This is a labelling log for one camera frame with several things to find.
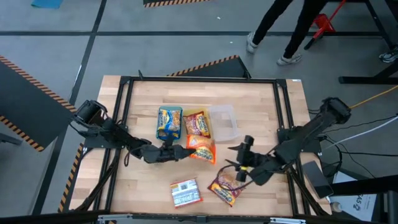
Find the white cable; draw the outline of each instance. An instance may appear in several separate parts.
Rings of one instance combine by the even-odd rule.
[[[378,126],[378,127],[375,127],[375,128],[373,128],[373,129],[370,129],[369,131],[365,131],[365,132],[363,132],[363,133],[360,133],[360,134],[351,136],[351,137],[349,137],[349,138],[343,139],[343,140],[341,140],[341,141],[338,141],[338,142],[332,144],[331,146],[326,147],[325,149],[328,149],[328,148],[330,148],[330,147],[332,147],[332,146],[335,146],[335,145],[337,145],[337,144],[339,144],[339,143],[342,143],[342,142],[345,142],[345,141],[347,141],[347,140],[350,140],[350,139],[359,137],[359,136],[361,136],[361,135],[370,133],[370,132],[372,132],[372,131],[375,131],[375,130],[377,130],[377,129],[379,129],[379,128],[382,128],[383,126],[385,126],[385,125],[387,125],[387,124],[389,124],[389,123],[395,121],[396,119],[398,119],[398,116],[396,116],[395,118],[392,118],[391,120],[387,121],[386,123],[384,123],[384,124],[382,124],[382,125],[380,125],[380,126]]]

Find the food package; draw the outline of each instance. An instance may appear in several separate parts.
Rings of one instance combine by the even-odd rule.
[[[192,114],[184,114],[183,120],[187,128],[187,134],[201,135],[210,138],[208,115],[203,111]]]
[[[235,180],[232,175],[221,172],[221,174],[218,176],[218,179],[213,180],[210,186],[208,186],[208,189],[219,196],[222,201],[232,207],[236,202],[236,198],[241,194],[243,189],[233,191],[230,190],[241,187],[243,184],[244,183]]]
[[[203,201],[195,179],[171,184],[170,188],[172,189],[175,208]]]
[[[189,155],[191,158],[203,159],[212,164],[216,163],[216,146],[212,139],[189,134],[187,136],[187,149],[196,149],[196,152]]]
[[[157,118],[157,138],[166,140],[169,134],[174,139],[181,136],[182,109],[178,106],[162,106],[159,108]]]

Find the black pants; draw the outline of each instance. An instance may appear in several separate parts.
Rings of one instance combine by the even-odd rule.
[[[253,38],[254,44],[259,44],[266,36],[269,28],[272,27],[276,19],[284,13],[292,3],[293,0],[275,0],[274,4],[269,8],[268,12],[262,18],[260,26],[257,28],[256,34]],[[292,58],[293,54],[297,51],[300,44],[303,42],[308,30],[311,27],[313,20],[319,15],[319,12],[325,7],[327,0],[304,0],[304,6],[301,11],[300,17],[297,21],[296,29],[292,38],[285,49],[285,58]]]

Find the white sneaker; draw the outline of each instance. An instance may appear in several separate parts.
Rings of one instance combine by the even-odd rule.
[[[246,46],[246,50],[247,52],[249,52],[250,54],[254,54],[256,53],[256,50],[258,48],[258,45],[253,43],[253,38],[254,38],[254,32],[251,32],[248,35],[248,39],[247,39],[247,46]]]
[[[293,64],[299,63],[301,61],[302,57],[303,57],[303,55],[300,55],[300,54],[294,55],[292,58],[285,58],[285,57],[281,56],[281,58],[278,59],[276,64],[278,64],[280,66],[293,65]]]

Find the shoe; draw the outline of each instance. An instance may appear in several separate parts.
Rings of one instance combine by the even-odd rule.
[[[394,47],[394,49],[380,54],[379,59],[384,63],[391,63],[398,58],[398,47]]]
[[[303,55],[294,55],[292,58],[285,58],[283,56],[281,56],[280,59],[278,59],[278,61],[276,62],[276,64],[280,65],[280,66],[284,66],[284,65],[293,65],[296,63],[299,63],[302,59]]]
[[[248,35],[247,46],[246,46],[246,50],[250,54],[256,53],[256,50],[258,48],[258,45],[253,43],[253,38],[254,38],[254,32],[251,32]]]

